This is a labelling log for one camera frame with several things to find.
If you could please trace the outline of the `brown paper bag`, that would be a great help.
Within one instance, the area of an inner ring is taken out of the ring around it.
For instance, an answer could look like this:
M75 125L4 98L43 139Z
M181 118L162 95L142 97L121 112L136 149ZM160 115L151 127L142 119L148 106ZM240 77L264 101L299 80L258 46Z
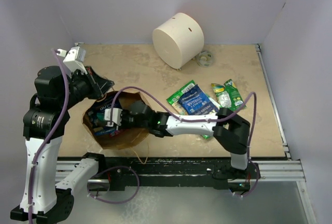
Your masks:
M106 99L109 96L115 96L116 92L111 91L107 93L103 99L97 100L95 102L100 102ZM93 124L93 115L88 115L87 110L85 111L83 117L82 117L82 124L85 126L87 129L88 133L91 134L93 137L93 140L96 141L101 148L103 149L111 149L111 150L122 150L122 149L130 149L135 155L137 156L139 162L141 164L146 164L148 157L150 155L150 148L147 148L147 155L145 160L143 161L138 153L134 150L134 147L140 144L148 135L148 131L144 129L123 129L121 133L115 136L108 136L108 135L103 135L103 136L95 136L95 129L98 131L102 127L95 126Z

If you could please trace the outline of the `large green chips bag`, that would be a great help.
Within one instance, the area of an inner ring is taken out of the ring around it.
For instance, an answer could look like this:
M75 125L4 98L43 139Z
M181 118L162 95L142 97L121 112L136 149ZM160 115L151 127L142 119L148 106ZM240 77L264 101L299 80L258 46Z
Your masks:
M190 90L195 83L191 82L185 87L185 91L180 90L174 93L167 99L178 111L177 114L170 113L166 120L166 134L168 136L177 136L182 134L195 134L202 137L220 138L221 135L217 134L216 127L218 126L219 116L218 112L209 115L188 115L184 108L178 102L179 98L188 90Z

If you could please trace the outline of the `blue salt vinegar chips bag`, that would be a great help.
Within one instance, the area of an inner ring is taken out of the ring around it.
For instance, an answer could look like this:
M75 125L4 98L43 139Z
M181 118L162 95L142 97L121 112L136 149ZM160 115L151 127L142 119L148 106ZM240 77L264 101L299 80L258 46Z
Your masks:
M188 115L209 115L218 112L218 107L212 103L198 85L194 85L185 92L178 102Z

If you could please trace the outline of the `small yellow green snack packet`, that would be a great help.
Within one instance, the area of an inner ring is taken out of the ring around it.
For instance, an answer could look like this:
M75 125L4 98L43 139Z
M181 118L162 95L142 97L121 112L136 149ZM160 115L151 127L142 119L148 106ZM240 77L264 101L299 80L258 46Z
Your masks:
M217 97L221 107L230 108L232 106L231 98L224 85L212 83L211 87Z

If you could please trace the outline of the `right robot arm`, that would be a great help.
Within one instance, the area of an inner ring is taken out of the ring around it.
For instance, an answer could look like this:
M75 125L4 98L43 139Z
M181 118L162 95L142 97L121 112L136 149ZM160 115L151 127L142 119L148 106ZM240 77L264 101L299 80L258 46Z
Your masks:
M129 109L113 109L112 121L119 129L141 128L160 138L184 134L214 137L231 155L232 175L242 178L249 172L251 124L227 108L210 115L176 115L154 111L136 101Z

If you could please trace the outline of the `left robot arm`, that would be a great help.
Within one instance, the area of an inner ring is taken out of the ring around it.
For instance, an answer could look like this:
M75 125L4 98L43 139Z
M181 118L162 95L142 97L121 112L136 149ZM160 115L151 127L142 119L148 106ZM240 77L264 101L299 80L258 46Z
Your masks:
M70 215L74 195L89 177L102 178L107 166L103 155L87 153L69 176L56 183L56 168L69 109L88 98L99 100L114 82L99 76L91 66L67 75L60 66L48 66L37 73L36 93L23 117L27 150L25 189L21 203L10 219L29 223L59 223Z

